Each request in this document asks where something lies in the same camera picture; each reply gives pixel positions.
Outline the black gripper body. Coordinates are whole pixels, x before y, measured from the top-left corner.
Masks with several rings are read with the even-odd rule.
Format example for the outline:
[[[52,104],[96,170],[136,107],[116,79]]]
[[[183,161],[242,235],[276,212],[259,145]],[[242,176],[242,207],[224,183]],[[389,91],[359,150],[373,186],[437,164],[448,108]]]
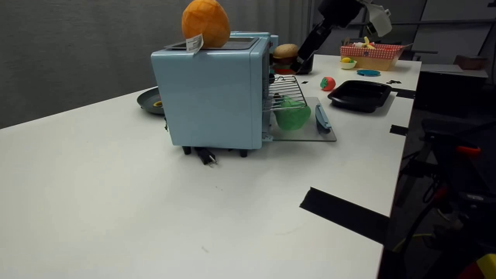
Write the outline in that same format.
[[[322,46],[322,43],[330,35],[331,28],[325,24],[317,24],[307,35],[304,43],[297,49],[297,60],[294,63],[296,73],[310,73],[313,66],[313,55]]]

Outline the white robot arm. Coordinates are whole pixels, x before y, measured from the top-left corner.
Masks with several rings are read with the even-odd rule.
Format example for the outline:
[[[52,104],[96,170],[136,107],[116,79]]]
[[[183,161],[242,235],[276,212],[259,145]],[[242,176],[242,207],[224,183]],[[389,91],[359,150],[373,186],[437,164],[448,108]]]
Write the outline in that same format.
[[[317,12],[322,21],[317,23],[299,46],[291,69],[296,74],[308,74],[313,66],[313,55],[327,40],[333,28],[347,26],[361,11],[366,11],[367,24],[378,37],[392,31],[390,11],[372,0],[322,0]]]

